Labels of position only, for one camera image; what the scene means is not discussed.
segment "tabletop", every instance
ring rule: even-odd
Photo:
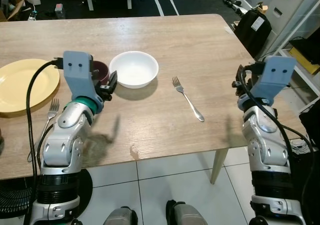
[[[1,22],[0,34],[0,67],[21,59],[50,61],[66,50],[88,52],[106,64],[125,51],[146,52],[158,61],[159,73],[148,86],[118,85],[112,101],[104,103],[85,145],[85,168],[246,146],[231,83],[239,65],[253,59],[220,15]],[[71,99],[59,72],[56,91],[32,109],[35,139],[50,100],[58,98],[62,107]],[[175,90],[173,76],[205,122]],[[302,127],[281,97],[274,107],[282,123]],[[0,179],[32,175],[25,112],[0,117]]]

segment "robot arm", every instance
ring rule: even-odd
[[[32,225],[46,224],[46,221],[47,224],[49,221],[66,223],[77,216],[80,203],[78,173],[82,169],[84,142],[94,115],[102,111],[104,101],[112,99],[117,85],[116,72],[110,76],[108,85],[92,79],[93,58],[85,52],[64,52],[63,66],[58,68],[64,71],[72,101],[56,118],[53,131],[43,144]]]
[[[252,72],[248,81],[250,92],[275,117],[271,108],[274,97],[289,83],[295,64],[294,58],[268,56],[265,62],[246,67]],[[250,204],[256,217],[249,224],[305,225],[294,191],[287,147],[279,128],[244,93],[238,76],[232,86],[237,88],[238,107],[244,111],[242,133],[248,142],[255,191]]]

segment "fork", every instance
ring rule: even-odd
[[[38,140],[36,141],[36,143],[34,144],[34,151],[35,151],[35,156],[37,156],[37,150],[38,150],[38,146],[39,146],[39,143],[42,139],[42,137],[44,136],[45,134],[45,131],[48,127],[48,124],[50,122],[51,119],[53,119],[57,114],[58,114],[58,111],[59,111],[59,99],[52,99],[51,101],[51,105],[50,105],[50,108],[49,108],[49,112],[48,112],[48,115],[47,115],[47,121],[46,121],[46,124],[42,130],[42,133],[41,133],[41,136],[38,138]],[[32,158],[31,158],[31,151],[29,152],[29,155],[28,155],[28,162],[30,163],[32,161]]]
[[[185,97],[185,99],[188,101],[191,109],[193,110],[194,112],[194,115],[196,116],[197,119],[199,119],[201,122],[204,122],[205,121],[205,118],[204,116],[202,116],[202,114],[196,109],[196,107],[192,104],[192,102],[189,100],[189,98],[187,97],[187,95],[185,94],[184,92],[184,88],[182,87],[178,77],[174,76],[172,78],[172,84],[173,86],[175,87],[175,89],[179,92],[179,93],[182,93]]]

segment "white bowl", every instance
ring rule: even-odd
[[[158,74],[155,58],[142,51],[126,51],[115,56],[109,65],[110,74],[117,71],[117,82],[128,89],[147,86]]]

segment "black backpack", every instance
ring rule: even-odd
[[[257,10],[249,10],[234,30],[234,34],[253,58],[262,49],[270,32],[270,22],[264,14]]]

